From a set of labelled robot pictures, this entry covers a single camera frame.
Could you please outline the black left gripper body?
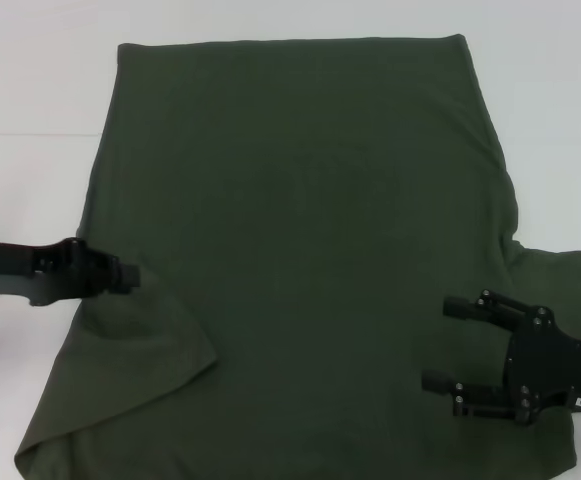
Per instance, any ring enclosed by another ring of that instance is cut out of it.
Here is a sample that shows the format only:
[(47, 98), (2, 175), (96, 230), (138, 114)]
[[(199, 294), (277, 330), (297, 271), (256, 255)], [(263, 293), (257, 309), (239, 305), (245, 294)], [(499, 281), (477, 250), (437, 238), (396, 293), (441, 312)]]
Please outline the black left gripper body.
[(0, 243), (0, 295), (28, 300), (88, 298), (85, 242), (67, 238), (45, 246)]

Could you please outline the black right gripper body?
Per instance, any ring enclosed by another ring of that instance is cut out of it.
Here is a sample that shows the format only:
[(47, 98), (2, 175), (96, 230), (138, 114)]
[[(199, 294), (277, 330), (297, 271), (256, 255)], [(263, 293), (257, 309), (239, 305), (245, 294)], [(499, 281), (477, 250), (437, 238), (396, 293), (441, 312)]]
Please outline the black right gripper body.
[(515, 422), (531, 425), (553, 407), (581, 412), (581, 340), (547, 307), (532, 306), (511, 335), (504, 377)]

